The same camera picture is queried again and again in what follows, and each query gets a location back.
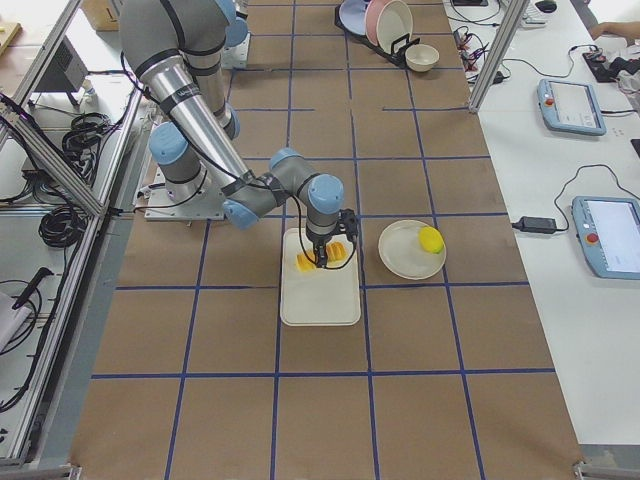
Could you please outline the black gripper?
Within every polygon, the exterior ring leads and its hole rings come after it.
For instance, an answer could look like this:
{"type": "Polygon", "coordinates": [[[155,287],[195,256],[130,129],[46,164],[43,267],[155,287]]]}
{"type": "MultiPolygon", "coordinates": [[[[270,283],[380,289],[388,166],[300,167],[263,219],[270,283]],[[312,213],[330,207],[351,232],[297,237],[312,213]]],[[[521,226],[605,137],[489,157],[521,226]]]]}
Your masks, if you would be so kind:
{"type": "Polygon", "coordinates": [[[336,236],[343,235],[352,244],[356,243],[358,227],[356,215],[352,209],[342,209],[329,226],[317,226],[309,223],[309,240],[312,243],[312,259],[315,268],[326,268],[330,260],[343,260],[347,256],[347,248],[336,236]]]}

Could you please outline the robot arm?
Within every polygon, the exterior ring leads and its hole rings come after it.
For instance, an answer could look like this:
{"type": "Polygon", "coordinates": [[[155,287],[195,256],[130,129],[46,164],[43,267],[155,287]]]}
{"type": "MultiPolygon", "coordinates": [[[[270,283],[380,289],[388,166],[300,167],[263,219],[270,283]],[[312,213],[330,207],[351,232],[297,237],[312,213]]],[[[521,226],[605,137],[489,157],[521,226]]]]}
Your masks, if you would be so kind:
{"type": "Polygon", "coordinates": [[[225,47],[234,48],[242,44],[249,35],[247,24],[248,1],[216,0],[228,25],[225,28],[225,47]]]}
{"type": "Polygon", "coordinates": [[[212,165],[226,218],[247,229],[288,199],[303,203],[308,258],[325,268],[334,236],[351,243],[358,236],[341,180],[288,148],[256,176],[232,144],[238,122],[225,99],[221,54],[239,19],[232,1],[127,1],[119,17],[123,56],[188,148],[212,165]]]}

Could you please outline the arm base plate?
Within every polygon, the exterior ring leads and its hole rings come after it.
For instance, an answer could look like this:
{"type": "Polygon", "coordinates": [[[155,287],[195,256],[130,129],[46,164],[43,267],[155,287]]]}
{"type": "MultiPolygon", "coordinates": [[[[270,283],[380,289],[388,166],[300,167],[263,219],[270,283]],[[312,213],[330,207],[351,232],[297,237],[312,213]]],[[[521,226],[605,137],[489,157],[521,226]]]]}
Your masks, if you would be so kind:
{"type": "Polygon", "coordinates": [[[224,196],[202,167],[194,180],[175,184],[165,179],[159,167],[154,182],[145,191],[147,205],[142,208],[149,221],[222,221],[224,196]]]}
{"type": "Polygon", "coordinates": [[[233,47],[225,46],[221,54],[221,67],[225,70],[244,70],[247,67],[251,33],[233,47]]]}

